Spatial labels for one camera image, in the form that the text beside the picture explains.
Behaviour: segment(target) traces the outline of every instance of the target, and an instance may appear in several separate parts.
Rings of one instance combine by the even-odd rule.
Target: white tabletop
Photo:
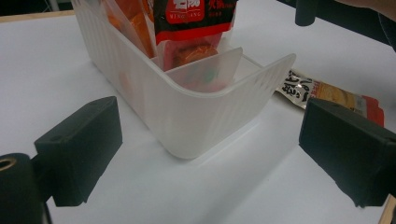
[[[277,1],[239,1],[233,46],[372,96],[396,132],[396,53],[319,19],[294,24]],[[75,16],[0,23],[0,155],[33,157],[33,142],[89,101],[116,95],[123,145],[87,203],[48,205],[54,223],[377,223],[298,146],[304,111],[275,94],[236,138],[201,158],[174,158],[91,62]]]

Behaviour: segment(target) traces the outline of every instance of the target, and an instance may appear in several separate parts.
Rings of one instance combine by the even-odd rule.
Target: snack bag on table
[[[341,90],[333,85],[306,77],[294,69],[289,71],[288,77],[276,90],[303,109],[310,97],[319,98],[349,108],[384,127],[384,111],[375,98]]]

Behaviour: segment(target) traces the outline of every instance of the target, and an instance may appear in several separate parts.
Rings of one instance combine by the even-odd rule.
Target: black foam block
[[[356,206],[396,195],[396,134],[338,104],[310,99],[300,146]]]
[[[35,141],[43,197],[51,195],[57,206],[87,202],[121,143],[117,98],[84,105]]]

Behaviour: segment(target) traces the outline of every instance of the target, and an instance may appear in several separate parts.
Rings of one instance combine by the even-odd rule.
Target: dark background
[[[296,0],[277,1],[291,7],[296,6]],[[378,13],[371,9],[350,7],[333,0],[318,0],[317,17],[379,42],[389,43],[379,23]]]
[[[60,10],[73,9],[70,3],[59,4]],[[0,16],[51,11],[50,1],[46,0],[0,0]]]

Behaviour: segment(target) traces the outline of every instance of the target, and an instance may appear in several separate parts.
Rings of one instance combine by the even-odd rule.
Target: white plastic bin
[[[230,49],[166,74],[155,59],[147,58],[104,20],[96,6],[84,0],[72,3],[93,62],[163,146],[179,158],[202,155],[254,119],[295,61],[291,54],[263,67],[242,55],[241,49]],[[187,90],[170,78],[213,64],[218,66],[216,77],[227,84],[220,91]]]

